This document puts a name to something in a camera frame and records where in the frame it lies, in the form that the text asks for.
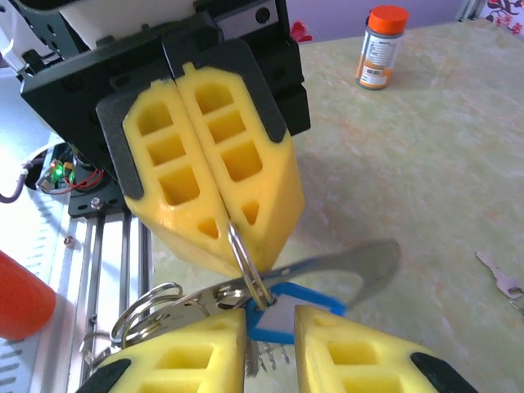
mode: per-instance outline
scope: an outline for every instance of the light green tabletop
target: light green tabletop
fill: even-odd
[[[312,127],[294,137],[306,208],[277,266],[375,237],[399,274],[347,318],[420,342],[480,392],[524,391],[524,318],[475,252],[524,283],[524,43],[484,22],[408,31],[390,87],[355,84],[361,38],[302,47]],[[224,280],[154,241],[155,283],[189,293]],[[296,282],[349,300],[340,273]],[[296,392],[296,367],[246,380]]]

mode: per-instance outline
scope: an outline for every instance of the black metal frame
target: black metal frame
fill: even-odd
[[[290,37],[286,2],[274,0],[274,3],[278,23],[265,25],[257,16],[256,21],[252,21],[255,25],[258,22],[256,28],[239,38],[249,45],[287,128],[294,135],[310,127],[309,108],[302,87],[304,76],[299,48]],[[153,28],[144,25],[140,33],[118,41],[105,38],[96,50],[80,53],[26,78],[21,95],[93,166],[117,179],[97,116],[97,105],[116,93],[138,86],[147,88],[153,80],[171,77],[163,46],[169,34],[188,30],[198,45],[200,36],[210,32],[206,26],[198,25],[202,20],[219,25],[235,12],[250,7],[262,10],[260,4],[260,0],[199,0],[194,3],[196,16]],[[216,42],[202,41],[201,45],[209,47],[220,41],[217,37]]]
[[[75,166],[75,181],[81,183],[91,175],[93,169]],[[102,201],[100,207],[92,207],[91,200],[97,197]],[[77,217],[92,218],[97,215],[110,215],[127,209],[119,184],[111,177],[104,176],[100,184],[89,191],[73,190],[67,212],[73,219]]]
[[[68,59],[88,50],[58,10],[35,11],[21,0],[9,0],[24,17],[40,41],[62,58]]]

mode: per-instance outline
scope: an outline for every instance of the cable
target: cable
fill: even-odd
[[[87,178],[85,178],[84,180],[82,180],[82,182],[78,184],[73,184],[67,178],[64,178],[65,184],[69,186],[67,189],[59,190],[55,192],[46,192],[46,193],[50,195],[61,195],[61,194],[66,194],[68,192],[72,192],[73,190],[80,191],[80,192],[88,191],[91,188],[96,187],[98,184],[100,184],[103,177],[104,177],[104,169],[102,170],[95,169],[94,172],[92,172]]]
[[[0,194],[0,203],[13,203],[16,201],[20,194],[22,193],[22,190],[24,189],[24,182],[27,178],[27,173],[29,172],[29,169],[33,168],[35,165],[39,165],[43,163],[43,158],[37,158],[36,160],[32,161],[26,161],[22,165],[22,171],[20,172],[20,176],[18,177],[18,183],[16,184],[15,191],[13,192],[13,195],[11,196],[4,196]]]

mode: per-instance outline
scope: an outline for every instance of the jar label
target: jar label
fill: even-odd
[[[381,38],[366,32],[356,78],[369,88],[383,88],[390,83],[401,37]]]

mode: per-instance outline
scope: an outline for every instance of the blue key tag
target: blue key tag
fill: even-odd
[[[251,340],[293,344],[298,305],[314,305],[335,315],[346,312],[346,305],[337,299],[292,282],[282,282],[270,290],[277,301],[265,311],[253,299],[246,304],[246,329]]]

